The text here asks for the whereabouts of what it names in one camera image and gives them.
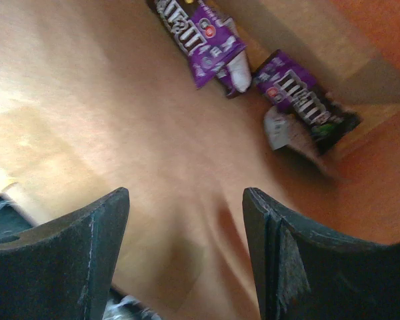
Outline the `red brown paper bag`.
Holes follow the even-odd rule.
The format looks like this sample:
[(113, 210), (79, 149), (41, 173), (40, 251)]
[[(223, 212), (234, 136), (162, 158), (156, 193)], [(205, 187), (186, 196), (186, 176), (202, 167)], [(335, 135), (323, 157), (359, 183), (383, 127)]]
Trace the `red brown paper bag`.
[(217, 1), (258, 66), (280, 48), (363, 123), (336, 179), (263, 132), (254, 89), (198, 90), (144, 1), (0, 1), (0, 175), (44, 223), (117, 187), (114, 285), (166, 319), (258, 319), (241, 208), (258, 187), (322, 224), (400, 241), (400, 1)]

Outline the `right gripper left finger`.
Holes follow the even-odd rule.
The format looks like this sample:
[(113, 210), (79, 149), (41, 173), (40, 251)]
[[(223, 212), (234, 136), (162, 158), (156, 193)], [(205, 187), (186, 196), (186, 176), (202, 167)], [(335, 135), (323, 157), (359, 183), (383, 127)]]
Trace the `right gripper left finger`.
[(128, 215), (120, 187), (0, 239), (0, 319), (102, 319)]

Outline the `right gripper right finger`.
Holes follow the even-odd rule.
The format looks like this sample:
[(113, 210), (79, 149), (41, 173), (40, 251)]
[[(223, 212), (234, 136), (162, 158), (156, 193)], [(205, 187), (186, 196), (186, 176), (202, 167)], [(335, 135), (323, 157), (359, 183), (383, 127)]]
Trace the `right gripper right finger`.
[(254, 187), (242, 206), (262, 319), (400, 319), (400, 243), (340, 233)]

